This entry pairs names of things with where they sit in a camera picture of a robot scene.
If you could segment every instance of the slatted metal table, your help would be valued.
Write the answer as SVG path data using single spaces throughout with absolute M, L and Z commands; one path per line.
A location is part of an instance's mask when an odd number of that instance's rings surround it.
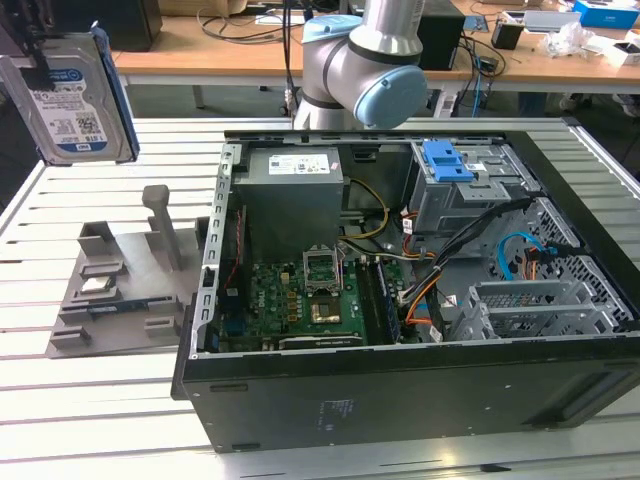
M 145 185 L 172 190 L 177 226 L 208 215 L 223 131 L 278 119 L 138 120 L 136 164 L 44 168 L 0 218 L 0 478 L 628 478 L 640 471 L 640 389 L 585 425 L 389 444 L 216 456 L 189 402 L 169 397 L 175 348 L 48 360 L 82 222 L 148 228 Z M 412 120 L 405 129 L 524 130 L 640 267 L 640 187 L 582 128 L 559 119 Z M 429 399 L 416 399 L 425 402 Z M 493 464 L 512 471 L 490 473 Z

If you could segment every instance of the cpu chip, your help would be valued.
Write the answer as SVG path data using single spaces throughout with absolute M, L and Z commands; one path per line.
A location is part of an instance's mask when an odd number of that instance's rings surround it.
M 311 323 L 340 323 L 340 300 L 337 298 L 316 299 L 311 302 Z

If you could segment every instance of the plastic bag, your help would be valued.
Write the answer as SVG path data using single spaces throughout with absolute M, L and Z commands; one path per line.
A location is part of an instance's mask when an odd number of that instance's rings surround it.
M 579 22 L 567 23 L 558 33 L 547 33 L 540 42 L 550 57 L 580 54 L 587 56 L 583 47 L 595 34 L 582 28 Z

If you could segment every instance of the black computer case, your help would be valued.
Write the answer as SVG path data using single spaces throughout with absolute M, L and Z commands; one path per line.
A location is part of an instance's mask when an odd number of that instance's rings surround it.
M 53 0 L 57 32 L 86 32 L 94 21 L 109 35 L 111 48 L 146 52 L 162 28 L 158 0 Z
M 527 134 L 486 134 L 505 136 L 637 318 L 640 272 L 560 173 Z M 270 146 L 285 135 L 242 138 Z M 428 133 L 385 138 L 399 135 Z M 637 335 L 199 358 L 188 356 L 190 321 L 174 398 L 192 401 L 218 453 L 575 427 L 640 383 Z

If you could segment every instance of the wooden desk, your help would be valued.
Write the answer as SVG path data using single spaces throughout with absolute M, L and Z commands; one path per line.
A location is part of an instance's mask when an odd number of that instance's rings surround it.
M 235 23 L 246 20 L 234 19 Z M 220 22 L 213 22 L 217 31 Z M 240 36 L 271 30 L 274 26 L 229 26 L 225 35 Z M 291 71 L 302 80 L 302 28 L 291 42 Z M 455 95 L 471 75 L 468 62 L 449 72 L 426 72 L 429 88 Z M 148 53 L 123 52 L 116 59 L 120 78 L 128 85 L 194 85 L 196 106 L 202 105 L 201 85 L 283 86 L 285 66 L 282 44 L 237 45 L 205 35 L 193 17 L 164 17 L 162 32 Z
M 473 0 L 453 0 L 462 13 L 485 15 L 508 10 L 508 5 L 482 5 Z M 555 2 L 545 2 L 545 10 L 557 10 Z M 476 38 L 491 44 L 491 34 L 495 22 L 489 24 L 489 33 L 474 33 Z M 626 30 L 593 29 L 598 35 L 611 38 L 624 38 Z M 609 65 L 603 56 L 588 53 L 586 58 L 579 55 L 571 57 L 549 57 L 541 47 L 544 35 L 523 32 L 515 50 L 500 50 L 507 60 L 504 73 L 496 78 L 494 90 L 533 91 L 533 92 L 575 92 L 575 93 L 640 93 L 640 68 L 625 66 L 617 68 Z M 469 55 L 460 50 L 456 62 L 459 65 L 471 65 Z
M 465 14 L 471 14 L 473 0 L 453 0 Z M 485 14 L 508 9 L 508 6 L 475 4 L 473 9 Z M 556 9 L 547 1 L 545 9 Z M 116 58 L 125 86 L 135 84 L 192 85 L 197 106 L 202 105 L 201 85 L 282 86 L 285 68 L 282 45 L 237 45 L 206 36 L 193 17 L 165 17 L 162 32 L 148 53 L 120 53 Z M 213 22 L 214 31 L 220 23 Z M 229 26 L 225 35 L 248 35 L 273 29 L 273 26 L 248 24 Z M 600 35 L 622 38 L 620 30 L 597 30 Z M 490 43 L 490 33 L 473 36 Z M 302 29 L 292 33 L 291 69 L 300 84 L 302 76 Z M 615 68 L 603 57 L 589 54 L 550 58 L 538 47 L 539 34 L 523 33 L 513 51 L 501 50 L 507 68 L 498 77 L 495 91 L 560 92 L 560 93 L 637 93 L 640 94 L 640 67 Z M 471 76 L 471 62 L 466 51 L 460 50 L 454 68 L 448 72 L 425 72 L 430 89 L 441 90 L 436 116 L 449 116 L 450 106 Z

